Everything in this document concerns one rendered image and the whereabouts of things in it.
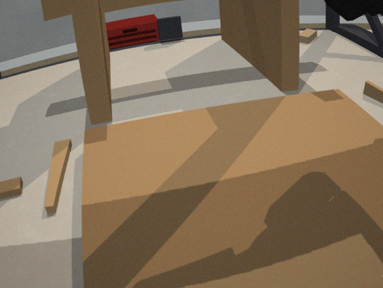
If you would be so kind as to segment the brown wooden board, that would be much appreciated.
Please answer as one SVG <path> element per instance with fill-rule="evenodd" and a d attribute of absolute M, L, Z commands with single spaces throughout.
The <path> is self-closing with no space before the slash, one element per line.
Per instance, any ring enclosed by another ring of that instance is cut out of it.
<path fill-rule="evenodd" d="M 70 0 L 70 7 L 91 124 L 112 121 L 111 64 L 103 8 L 99 0 Z"/>
<path fill-rule="evenodd" d="M 299 0 L 219 0 L 221 39 L 281 92 L 298 90 Z"/>

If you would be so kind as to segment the dark grey block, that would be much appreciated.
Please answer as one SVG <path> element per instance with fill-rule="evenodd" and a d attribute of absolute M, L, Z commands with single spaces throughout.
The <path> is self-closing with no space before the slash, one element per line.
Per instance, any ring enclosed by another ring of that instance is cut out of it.
<path fill-rule="evenodd" d="M 157 23 L 160 41 L 183 38 L 181 16 L 160 18 Z"/>

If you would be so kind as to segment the tan flat wooden board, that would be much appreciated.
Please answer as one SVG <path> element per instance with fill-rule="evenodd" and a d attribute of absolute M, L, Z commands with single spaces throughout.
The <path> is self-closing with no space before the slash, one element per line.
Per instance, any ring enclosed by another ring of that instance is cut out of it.
<path fill-rule="evenodd" d="M 85 130 L 84 288 L 383 288 L 383 125 L 339 89 Z"/>

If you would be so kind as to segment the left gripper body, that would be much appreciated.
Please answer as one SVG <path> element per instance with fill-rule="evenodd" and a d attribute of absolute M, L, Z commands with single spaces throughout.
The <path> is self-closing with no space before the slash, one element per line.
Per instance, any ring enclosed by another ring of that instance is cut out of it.
<path fill-rule="evenodd" d="M 356 0 L 324 0 L 326 5 L 343 17 L 352 21 L 368 13 Z"/>

